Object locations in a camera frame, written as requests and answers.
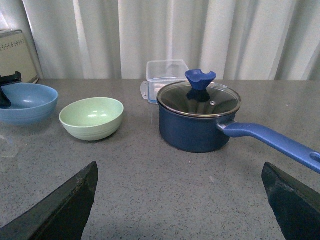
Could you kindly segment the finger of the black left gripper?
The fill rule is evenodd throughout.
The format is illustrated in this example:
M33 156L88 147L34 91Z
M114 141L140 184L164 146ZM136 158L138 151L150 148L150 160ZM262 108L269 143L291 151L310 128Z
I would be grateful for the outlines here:
M0 77L0 107L1 108L9 108L12 104L9 98L6 96L6 94L2 90L2 87L20 83L21 81L22 81L22 76L21 76L21 73L18 71L16 71L13 75Z

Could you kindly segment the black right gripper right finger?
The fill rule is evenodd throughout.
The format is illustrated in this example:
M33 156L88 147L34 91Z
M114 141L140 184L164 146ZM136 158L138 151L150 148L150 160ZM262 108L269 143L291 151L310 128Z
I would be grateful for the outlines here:
M261 178L271 206L287 240L320 238L320 194L266 162Z

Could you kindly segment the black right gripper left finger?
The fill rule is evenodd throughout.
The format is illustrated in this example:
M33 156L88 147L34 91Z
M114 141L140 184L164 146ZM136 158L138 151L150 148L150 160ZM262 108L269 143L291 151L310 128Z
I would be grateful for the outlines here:
M99 179L91 162L30 210L0 229L2 240L80 240Z

